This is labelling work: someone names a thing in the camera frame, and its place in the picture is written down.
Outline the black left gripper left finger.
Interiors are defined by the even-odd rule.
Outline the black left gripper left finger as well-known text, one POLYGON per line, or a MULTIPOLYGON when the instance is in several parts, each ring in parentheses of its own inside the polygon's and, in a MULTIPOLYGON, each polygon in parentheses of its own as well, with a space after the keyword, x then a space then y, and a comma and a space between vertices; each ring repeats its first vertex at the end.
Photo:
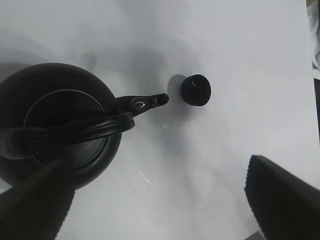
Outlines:
POLYGON ((70 210, 75 183, 70 159, 58 159, 0 195, 2 240, 54 240, 70 210))

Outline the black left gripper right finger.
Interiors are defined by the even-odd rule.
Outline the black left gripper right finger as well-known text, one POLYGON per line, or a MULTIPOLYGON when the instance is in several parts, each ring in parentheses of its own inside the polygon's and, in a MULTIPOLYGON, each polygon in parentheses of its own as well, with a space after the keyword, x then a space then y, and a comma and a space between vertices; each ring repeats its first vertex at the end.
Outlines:
POLYGON ((320 191, 262 155, 249 161, 245 195, 267 240, 318 240, 320 191))

